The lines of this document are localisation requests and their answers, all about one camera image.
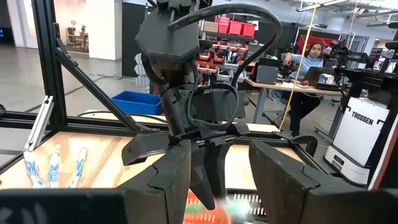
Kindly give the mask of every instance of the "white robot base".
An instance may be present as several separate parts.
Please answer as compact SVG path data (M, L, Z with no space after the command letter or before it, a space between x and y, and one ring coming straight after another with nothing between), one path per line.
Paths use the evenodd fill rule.
M342 150L330 145L324 159L334 167L347 181L354 185L366 186L369 169L350 158Z

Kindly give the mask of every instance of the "green object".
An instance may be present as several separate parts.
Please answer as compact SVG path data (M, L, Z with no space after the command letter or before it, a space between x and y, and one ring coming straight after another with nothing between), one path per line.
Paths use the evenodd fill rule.
M197 205L189 205L185 207L185 213L191 213L191 212L201 212L206 210L206 207L204 205L197 204Z

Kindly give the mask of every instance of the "red storage bin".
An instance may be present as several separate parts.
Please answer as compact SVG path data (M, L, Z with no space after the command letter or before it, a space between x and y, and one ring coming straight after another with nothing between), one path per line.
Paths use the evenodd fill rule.
M226 34L228 32L228 28L229 28L229 22L228 23L225 23L225 22L218 23L218 32L220 34Z
M243 23L242 35L245 37L254 37L256 26L251 23Z
M242 33L242 22L230 21L228 34L241 35Z
M216 18L216 22L218 23L218 32L220 34L227 34L230 20L231 19L228 17L217 17Z

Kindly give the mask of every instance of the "metal extrusion bar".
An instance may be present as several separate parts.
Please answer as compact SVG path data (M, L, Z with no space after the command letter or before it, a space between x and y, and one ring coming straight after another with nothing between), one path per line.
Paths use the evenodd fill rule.
M57 60L59 60L59 62L61 62L65 68L126 127L132 131L139 131L140 128L147 131L149 130L147 127L136 123L130 116L126 116L126 114L113 103L107 94L79 68L78 63L72 59L70 55L63 52L61 47L57 50Z
M63 87L61 64L55 58L55 7L53 0L32 1L32 9L39 46L40 64L43 73L44 90L54 97L54 110L50 124L61 128L66 125L67 109Z
M47 123L49 122L53 107L53 97L45 96L39 113L37 113L32 131L30 132L28 140L24 146L25 151L32 152L40 144L43 133L47 127Z

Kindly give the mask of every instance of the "yellow cable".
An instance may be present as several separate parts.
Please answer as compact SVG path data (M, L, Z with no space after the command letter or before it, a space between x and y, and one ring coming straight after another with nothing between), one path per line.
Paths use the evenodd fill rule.
M351 31L353 30L353 24L354 24L354 19L355 19L355 13L356 13L356 6L358 5L358 0L357 1L355 1L355 9L354 9L354 14L353 14L353 19L351 20L351 25L350 25L350 27L349 27L349 33L348 33L348 40L347 40L347 43L346 43L346 47L348 47L348 48L350 48L349 47L349 38L351 37Z
M311 22L310 22L310 25L309 25L309 27L308 27L307 36L305 37L303 52L301 53L300 65L298 66L298 70L297 70L296 78L294 79L294 83L297 82L297 78L299 77L299 74L300 74L301 65L303 64L304 54L305 54L305 51L306 51L306 48L307 48L307 42L308 42L308 38L310 37L311 28L312 28L313 20L314 20L314 18L315 18L315 13L316 13L316 11L317 11L317 7L318 7L318 6L315 6L315 7L313 8ZM280 124L280 126L279 126L279 131L282 129L282 127L283 127L283 125L284 125L285 118L286 118L287 111L288 111L287 108L289 108L290 102L292 101L292 96L293 96L293 92L294 92L294 87L295 87L295 86L296 86L296 85L293 85L292 92L290 93L290 97L289 97L289 100L288 100L287 105L286 105L285 114L284 114L284 117L282 118L282 122L281 122L281 124Z

